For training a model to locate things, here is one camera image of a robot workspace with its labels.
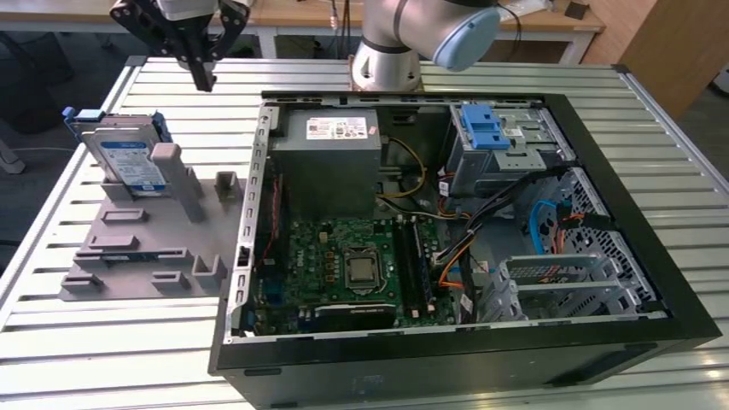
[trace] sticker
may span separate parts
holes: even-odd
[[[306,139],[366,139],[366,120],[364,117],[309,118]]]
[[[166,182],[149,158],[146,143],[102,142],[101,149],[109,166],[132,190],[140,191],[141,195],[156,195],[157,191],[164,190]]]
[[[450,191],[450,187],[447,185],[447,182],[440,181],[437,183],[437,190],[440,191],[441,196],[447,196],[447,193]]]
[[[128,261],[129,257],[125,255],[109,255],[109,256],[101,256],[101,259],[105,261]]]
[[[469,312],[469,313],[473,312],[474,302],[470,300],[470,298],[466,296],[465,293],[459,296],[459,306],[463,307],[466,312]]]
[[[523,137],[523,132],[521,132],[521,128],[503,128],[502,133],[506,137]]]

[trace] gray 3d printed holder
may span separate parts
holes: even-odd
[[[172,197],[134,199],[122,184],[101,184],[101,204],[74,265],[61,282],[66,301],[217,296],[233,265],[242,208],[236,173],[198,181],[173,143],[150,159]]]

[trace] power supply label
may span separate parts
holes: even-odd
[[[366,120],[364,117],[309,118],[306,139],[366,139]]]
[[[100,145],[109,166],[124,184],[137,191],[138,195],[156,195],[157,191],[164,190],[166,182],[149,158],[146,143],[102,142]]]

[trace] white cable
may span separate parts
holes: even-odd
[[[400,211],[400,209],[393,207],[388,202],[385,202],[385,201],[380,201],[380,202],[384,203],[385,205],[388,205],[388,208],[390,208],[398,214],[405,214],[402,211]],[[409,215],[422,215],[422,216],[426,216],[428,218],[433,218],[436,220],[455,220],[457,219],[457,217],[455,218],[447,218],[445,216],[440,216],[440,215],[436,215],[436,214],[429,214],[428,212],[408,211],[406,213]]]

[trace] cpu socket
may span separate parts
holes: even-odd
[[[374,247],[350,247],[344,254],[344,284],[358,295],[380,288],[380,252]]]

